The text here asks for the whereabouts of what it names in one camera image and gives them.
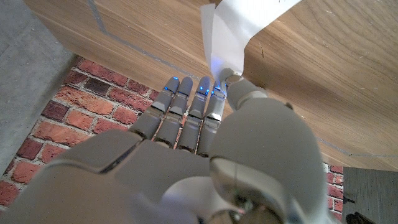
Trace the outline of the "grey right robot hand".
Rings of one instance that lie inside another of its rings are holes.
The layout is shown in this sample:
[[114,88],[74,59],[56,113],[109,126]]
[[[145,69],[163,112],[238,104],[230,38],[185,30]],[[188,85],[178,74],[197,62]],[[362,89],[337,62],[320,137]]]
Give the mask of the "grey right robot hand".
[[171,78],[127,131],[45,165],[2,223],[338,223],[317,140],[293,108],[225,71]]

